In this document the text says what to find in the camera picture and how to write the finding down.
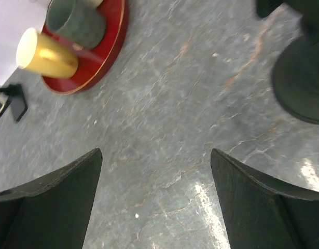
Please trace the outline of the black round base phone holder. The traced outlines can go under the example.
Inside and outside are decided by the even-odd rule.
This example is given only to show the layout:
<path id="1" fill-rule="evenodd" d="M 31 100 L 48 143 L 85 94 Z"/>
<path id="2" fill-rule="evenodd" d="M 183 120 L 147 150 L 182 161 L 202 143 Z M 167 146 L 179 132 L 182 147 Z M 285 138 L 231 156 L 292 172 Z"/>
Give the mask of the black round base phone holder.
<path id="1" fill-rule="evenodd" d="M 279 55 L 271 73 L 276 100 L 293 117 L 319 125 L 319 1 L 256 1 L 266 18 L 282 4 L 299 12 L 301 36 Z"/>

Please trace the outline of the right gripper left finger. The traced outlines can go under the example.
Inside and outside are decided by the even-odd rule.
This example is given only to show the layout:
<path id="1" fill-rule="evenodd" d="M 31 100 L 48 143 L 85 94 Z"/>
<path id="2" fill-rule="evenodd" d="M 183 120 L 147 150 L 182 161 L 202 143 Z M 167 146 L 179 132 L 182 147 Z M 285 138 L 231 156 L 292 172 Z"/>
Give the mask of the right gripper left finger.
<path id="1" fill-rule="evenodd" d="M 0 248 L 82 248 L 101 167 L 96 148 L 0 192 Z"/>

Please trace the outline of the black folding phone stand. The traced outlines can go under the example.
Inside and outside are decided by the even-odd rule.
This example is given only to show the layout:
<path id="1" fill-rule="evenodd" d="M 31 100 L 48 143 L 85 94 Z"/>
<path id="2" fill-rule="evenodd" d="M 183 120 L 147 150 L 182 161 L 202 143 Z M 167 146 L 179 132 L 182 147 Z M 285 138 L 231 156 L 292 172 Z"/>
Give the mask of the black folding phone stand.
<path id="1" fill-rule="evenodd" d="M 4 113 L 10 108 L 14 122 L 19 122 L 28 109 L 23 87 L 20 83 L 0 87 L 0 100 L 6 101 L 7 107 Z"/>

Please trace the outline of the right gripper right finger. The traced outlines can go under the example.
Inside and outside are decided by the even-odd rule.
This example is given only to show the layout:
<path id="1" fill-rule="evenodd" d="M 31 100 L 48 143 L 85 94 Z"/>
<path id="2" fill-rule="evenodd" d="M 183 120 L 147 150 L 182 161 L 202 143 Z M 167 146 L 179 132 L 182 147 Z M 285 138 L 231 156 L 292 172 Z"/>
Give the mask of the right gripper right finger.
<path id="1" fill-rule="evenodd" d="M 211 152 L 211 169 L 231 248 L 319 248 L 319 192 L 219 149 Z"/>

